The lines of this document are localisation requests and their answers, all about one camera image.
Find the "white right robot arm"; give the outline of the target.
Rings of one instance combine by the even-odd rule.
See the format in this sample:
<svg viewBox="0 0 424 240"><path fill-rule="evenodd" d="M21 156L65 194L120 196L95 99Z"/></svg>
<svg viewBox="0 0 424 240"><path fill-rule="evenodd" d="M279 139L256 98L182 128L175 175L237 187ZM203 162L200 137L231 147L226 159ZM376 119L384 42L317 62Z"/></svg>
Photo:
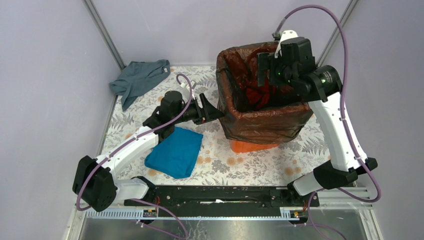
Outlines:
<svg viewBox="0 0 424 240"><path fill-rule="evenodd" d="M293 30L278 33L274 39L278 42L275 52L257 55L258 85L292 87L315 114L331 155L330 160L287 185L287 201L299 206L311 193L348 185L378 163L367 156L354 131L345 131L344 126L352 124L345 104L340 103L343 85L337 70L330 65L316 66L310 40Z"/></svg>

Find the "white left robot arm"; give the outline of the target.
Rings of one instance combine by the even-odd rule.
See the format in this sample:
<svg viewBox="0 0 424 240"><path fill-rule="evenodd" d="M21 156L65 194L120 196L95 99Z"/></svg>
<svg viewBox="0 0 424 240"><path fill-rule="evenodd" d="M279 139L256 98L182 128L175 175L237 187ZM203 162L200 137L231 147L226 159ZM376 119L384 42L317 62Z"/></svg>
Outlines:
<svg viewBox="0 0 424 240"><path fill-rule="evenodd" d="M192 121L201 125L223 116L203 93L199 99L190 97L184 101L180 92L166 92L160 105L131 137L105 154L95 158L86 155L79 160L72 185L77 209L86 210L81 201L97 212L118 201L137 199L144 206L152 204L152 183L142 177L118 179L121 171L142 153L161 144L174 132L176 124Z"/></svg>

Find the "black plastic trash bag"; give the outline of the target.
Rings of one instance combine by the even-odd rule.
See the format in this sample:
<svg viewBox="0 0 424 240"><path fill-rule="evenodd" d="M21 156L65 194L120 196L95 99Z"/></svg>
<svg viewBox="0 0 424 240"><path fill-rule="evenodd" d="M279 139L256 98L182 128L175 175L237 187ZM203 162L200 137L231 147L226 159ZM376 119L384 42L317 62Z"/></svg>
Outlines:
<svg viewBox="0 0 424 240"><path fill-rule="evenodd" d="M222 50L216 59L217 108L227 139L252 144L281 144L294 140L313 115L290 86L258 85L257 58L273 53L275 42Z"/></svg>

